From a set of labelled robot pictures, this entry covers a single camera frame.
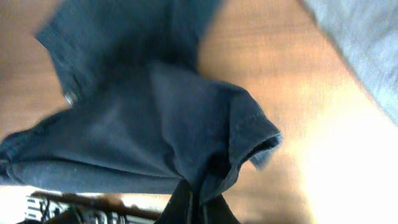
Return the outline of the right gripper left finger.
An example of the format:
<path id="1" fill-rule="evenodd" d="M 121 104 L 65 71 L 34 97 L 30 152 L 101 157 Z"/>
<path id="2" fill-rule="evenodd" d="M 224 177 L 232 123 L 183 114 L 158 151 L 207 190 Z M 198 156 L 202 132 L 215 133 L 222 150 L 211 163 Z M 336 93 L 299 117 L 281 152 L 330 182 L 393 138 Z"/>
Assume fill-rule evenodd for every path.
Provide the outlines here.
<path id="1" fill-rule="evenodd" d="M 190 184 L 181 180 L 154 224 L 193 224 L 194 199 Z"/>

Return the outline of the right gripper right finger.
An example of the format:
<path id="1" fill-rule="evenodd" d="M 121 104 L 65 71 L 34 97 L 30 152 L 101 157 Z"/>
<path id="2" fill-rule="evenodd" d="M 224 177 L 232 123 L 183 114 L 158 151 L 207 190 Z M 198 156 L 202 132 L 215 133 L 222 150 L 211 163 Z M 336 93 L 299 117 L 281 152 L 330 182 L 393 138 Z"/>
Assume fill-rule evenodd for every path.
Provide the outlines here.
<path id="1" fill-rule="evenodd" d="M 200 207 L 200 224 L 240 224 L 222 195 Z"/>

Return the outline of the navy blue shorts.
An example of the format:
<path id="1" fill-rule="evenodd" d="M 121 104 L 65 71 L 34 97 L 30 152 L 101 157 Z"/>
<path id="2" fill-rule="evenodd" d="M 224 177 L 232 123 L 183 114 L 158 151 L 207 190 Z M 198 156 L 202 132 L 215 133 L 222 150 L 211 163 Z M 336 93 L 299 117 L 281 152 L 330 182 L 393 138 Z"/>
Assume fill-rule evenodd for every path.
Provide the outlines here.
<path id="1" fill-rule="evenodd" d="M 200 75 L 218 1 L 64 1 L 37 33 L 70 107 L 1 142 L 1 184 L 200 202 L 262 167 L 280 131 L 243 88 Z"/>

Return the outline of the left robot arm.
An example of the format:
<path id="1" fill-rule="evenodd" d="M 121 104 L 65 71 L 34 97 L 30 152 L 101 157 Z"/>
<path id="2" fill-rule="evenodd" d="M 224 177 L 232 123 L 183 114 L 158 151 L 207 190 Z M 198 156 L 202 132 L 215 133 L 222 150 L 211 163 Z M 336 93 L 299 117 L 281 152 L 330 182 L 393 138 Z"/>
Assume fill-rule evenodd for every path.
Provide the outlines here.
<path id="1" fill-rule="evenodd" d="M 25 201 L 25 219 L 18 224 L 146 224 L 160 218 L 159 212 L 77 194 L 34 192 Z"/>

